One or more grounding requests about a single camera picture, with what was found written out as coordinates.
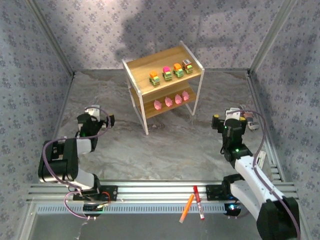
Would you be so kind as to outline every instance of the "toy truck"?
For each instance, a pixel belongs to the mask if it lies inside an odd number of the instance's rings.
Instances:
[[[185,59],[182,61],[182,69],[185,70],[187,74],[190,74],[193,72],[194,69],[189,59]]]
[[[151,71],[149,75],[150,75],[149,81],[150,81],[150,83],[152,83],[153,86],[160,84],[160,79],[158,77],[157,72]]]
[[[175,74],[178,78],[180,78],[184,75],[184,71],[181,68],[181,65],[179,63],[174,64],[173,68],[174,68],[174,70],[172,71],[172,73]]]
[[[164,80],[166,80],[166,81],[172,80],[172,74],[171,74],[170,68],[168,66],[164,66],[162,71],[163,71],[162,76],[164,77]]]

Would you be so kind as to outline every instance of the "pink pig toy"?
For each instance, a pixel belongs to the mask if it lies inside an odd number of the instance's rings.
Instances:
[[[183,97],[184,101],[188,101],[189,100],[189,94],[186,91],[183,91],[182,97]]]
[[[182,97],[179,94],[177,94],[177,95],[175,95],[174,101],[176,104],[179,105],[182,103]]]
[[[165,97],[164,102],[165,102],[165,105],[167,105],[168,107],[172,107],[172,100],[167,96]]]
[[[154,101],[154,108],[157,109],[157,110],[160,110],[161,107],[162,107],[161,102],[159,102],[158,100],[155,100]]]

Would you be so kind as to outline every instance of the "wooden shelf board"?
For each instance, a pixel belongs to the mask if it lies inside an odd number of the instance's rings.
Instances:
[[[156,110],[155,109],[155,106],[154,106],[154,101],[155,100],[154,99],[150,100],[148,102],[144,102],[143,106],[144,106],[145,118],[146,119],[152,118],[152,117],[154,117],[156,115],[162,114],[162,113],[167,112],[167,111],[169,111],[171,109],[175,109],[175,108],[180,107],[180,106],[182,106],[184,104],[187,104],[187,103],[195,101],[197,95],[195,94],[193,89],[190,87],[190,85],[188,83],[184,84],[184,86],[185,86],[185,88],[183,88],[183,89],[179,88],[179,89],[176,89],[177,91],[175,91],[175,92],[171,92],[170,94],[159,96],[159,98],[157,98],[156,100],[158,100],[162,104],[162,108],[160,110]],[[133,87],[131,87],[130,91],[131,91],[132,96],[134,98],[135,105],[139,108],[139,110],[141,112],[139,97],[138,97],[135,89]],[[182,103],[178,105],[175,102],[175,96],[177,94],[179,94],[182,97],[182,92],[183,91],[186,91],[189,94],[189,100],[188,101],[183,101],[182,100]],[[168,107],[165,104],[165,98],[166,97],[168,97],[168,98],[170,98],[172,100],[172,106],[171,107]]]
[[[162,76],[163,67],[168,66],[171,70],[171,73],[174,69],[174,64],[179,63],[182,65],[182,61],[189,59],[192,62],[193,72],[187,74],[184,72],[184,76],[177,78],[173,75],[171,81],[165,81]],[[185,50],[183,46],[176,46],[155,54],[139,58],[127,62],[133,78],[138,85],[141,94],[148,95],[153,94],[156,91],[161,89],[168,88],[175,84],[190,80],[191,78],[198,77],[201,75],[202,70],[196,64],[196,61],[190,56],[190,54]],[[151,71],[156,71],[160,78],[160,85],[153,86],[149,82],[149,73]]]
[[[163,96],[170,95],[172,93],[181,92],[181,91],[183,92],[184,89],[187,89],[189,87],[190,87],[190,85],[189,85],[188,81],[178,82],[175,85],[171,85],[169,87],[160,89],[159,91],[155,91],[155,92],[149,93],[147,95],[143,95],[142,101],[144,103],[148,103],[148,102],[154,101],[156,99],[159,99]],[[135,89],[133,87],[131,87],[130,91],[133,94],[133,96],[135,97],[135,99],[134,99],[135,102],[140,104],[140,101],[139,101],[137,94],[133,93],[133,92],[135,92]]]

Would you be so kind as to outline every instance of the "orange marker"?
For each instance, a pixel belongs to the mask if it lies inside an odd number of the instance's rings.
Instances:
[[[186,216],[188,214],[189,208],[190,208],[190,206],[192,204],[192,201],[194,200],[194,197],[195,197],[195,195],[192,193],[191,196],[189,197],[189,200],[188,200],[187,204],[185,205],[185,208],[184,208],[183,213],[182,213],[182,215],[180,217],[179,223],[182,224],[184,222],[184,220],[185,220],[185,218],[186,218]]]

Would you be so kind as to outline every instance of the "shelf leg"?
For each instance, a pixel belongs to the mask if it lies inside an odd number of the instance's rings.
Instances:
[[[201,72],[201,76],[200,76],[200,82],[199,82],[199,86],[198,86],[198,91],[197,91],[197,93],[196,93],[196,98],[195,98],[195,103],[194,103],[194,107],[193,107],[193,112],[191,113],[192,116],[194,116],[195,113],[196,113],[196,108],[197,108],[198,101],[199,101],[199,95],[200,95],[202,80],[204,79],[204,74],[205,74],[205,69],[203,68],[203,69],[202,69],[202,72]]]
[[[189,110],[190,114],[193,115],[193,111],[191,110],[190,106],[188,103],[185,104],[186,105],[186,108]]]
[[[132,101],[132,105],[133,105],[134,111],[135,111],[136,115],[138,116],[139,121],[140,121],[140,123],[141,123],[144,131],[146,131],[146,130],[148,131],[148,128],[145,130],[145,124],[144,124],[143,116],[142,116],[142,114],[140,113],[138,107],[136,106],[135,99],[134,99],[134,97],[132,96],[132,93],[131,93],[131,91],[130,91],[131,85],[130,85],[130,79],[129,79],[128,76],[126,76],[126,84],[127,84],[127,86],[128,86],[128,90],[129,90],[129,94],[130,94],[130,98],[131,98],[131,101]]]
[[[149,131],[148,131],[147,118],[146,118],[146,113],[145,113],[145,106],[144,106],[144,101],[142,99],[141,94],[139,94],[139,101],[140,101],[141,115],[142,115],[142,120],[143,120],[142,126],[144,128],[145,134],[148,135]]]

